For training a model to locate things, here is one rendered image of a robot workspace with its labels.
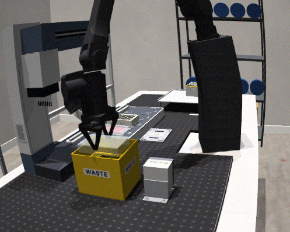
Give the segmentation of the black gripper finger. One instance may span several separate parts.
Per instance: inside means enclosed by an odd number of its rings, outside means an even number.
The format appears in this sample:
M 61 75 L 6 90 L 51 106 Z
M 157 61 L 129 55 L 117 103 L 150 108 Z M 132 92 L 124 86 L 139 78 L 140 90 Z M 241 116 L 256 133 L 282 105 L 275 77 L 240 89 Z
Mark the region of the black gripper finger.
M 92 149 L 93 150 L 98 150 L 103 127 L 102 126 L 94 126 L 93 128 L 79 127 L 79 130 L 82 132 L 84 137 L 88 140 L 88 142 L 91 145 Z M 94 145 L 93 141 L 91 140 L 91 138 L 90 138 L 90 136 L 88 134 L 88 131 L 96 133 L 95 145 Z
M 118 120 L 118 117 L 119 117 L 119 115 L 115 116 L 115 117 L 112 119 L 112 123 L 111 123 L 111 127 L 110 127 L 110 131 L 109 131 L 109 133 L 107 132 L 107 129 L 106 129 L 106 126 L 105 126 L 105 123 L 104 123 L 103 119 L 102 119 L 101 122 L 99 122 L 99 123 L 100 123 L 100 126 L 103 127 L 104 135 L 110 135 L 110 136 L 112 136 L 113 131 L 114 131 L 114 127 L 115 127 L 116 122 L 117 122 L 117 120 Z

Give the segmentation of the yellow waste bin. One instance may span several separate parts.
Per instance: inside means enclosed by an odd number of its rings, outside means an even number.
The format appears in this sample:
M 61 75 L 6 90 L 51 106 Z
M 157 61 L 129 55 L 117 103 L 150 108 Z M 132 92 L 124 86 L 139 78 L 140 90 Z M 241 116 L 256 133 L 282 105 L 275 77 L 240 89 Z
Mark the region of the yellow waste bin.
M 119 159 L 93 157 L 78 149 L 71 154 L 80 193 L 126 199 L 141 178 L 138 140 L 129 140 Z

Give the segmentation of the white well plate with pink wells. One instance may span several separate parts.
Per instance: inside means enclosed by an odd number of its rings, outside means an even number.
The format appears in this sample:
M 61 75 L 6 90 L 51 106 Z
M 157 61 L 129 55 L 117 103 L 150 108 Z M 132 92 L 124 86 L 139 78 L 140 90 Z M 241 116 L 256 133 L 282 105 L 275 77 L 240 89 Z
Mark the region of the white well plate with pink wells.
M 109 133 L 111 125 L 105 124 L 105 126 L 106 126 L 106 129 L 107 129 L 107 132 Z M 130 126 L 116 125 L 114 127 L 114 131 L 113 131 L 112 135 L 114 135 L 114 136 L 117 136 L 117 135 L 122 136 L 127 131 L 129 131 L 129 129 L 130 129 Z

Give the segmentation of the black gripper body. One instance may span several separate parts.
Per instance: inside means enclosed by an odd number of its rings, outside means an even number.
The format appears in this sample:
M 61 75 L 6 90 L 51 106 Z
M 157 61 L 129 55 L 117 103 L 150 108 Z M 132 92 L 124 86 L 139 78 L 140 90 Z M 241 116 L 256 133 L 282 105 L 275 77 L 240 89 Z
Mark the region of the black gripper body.
M 102 119 L 103 121 L 110 121 L 118 115 L 116 107 L 108 107 L 107 92 L 97 94 L 98 97 L 95 97 L 95 94 L 87 94 L 87 96 L 92 97 L 93 115 L 81 115 L 82 122 L 79 124 L 79 127 L 93 128 L 95 124 L 91 124 L 91 122 L 101 122 Z

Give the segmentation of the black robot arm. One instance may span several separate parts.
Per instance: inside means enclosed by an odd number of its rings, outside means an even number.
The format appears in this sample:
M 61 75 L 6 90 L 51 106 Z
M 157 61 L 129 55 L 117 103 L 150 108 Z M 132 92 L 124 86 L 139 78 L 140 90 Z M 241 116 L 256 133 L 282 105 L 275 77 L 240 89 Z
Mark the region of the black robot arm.
M 185 18 L 195 19 L 198 41 L 219 38 L 219 33 L 212 21 L 210 0 L 177 0 L 176 4 Z M 113 6 L 114 0 L 94 0 L 88 29 L 79 55 L 83 71 L 61 76 L 64 107 L 70 114 L 82 108 L 82 114 L 93 115 L 92 97 L 87 94 L 95 94 L 95 97 L 98 97 L 97 94 L 107 91 L 106 74 L 98 70 L 106 69 L 109 25 Z

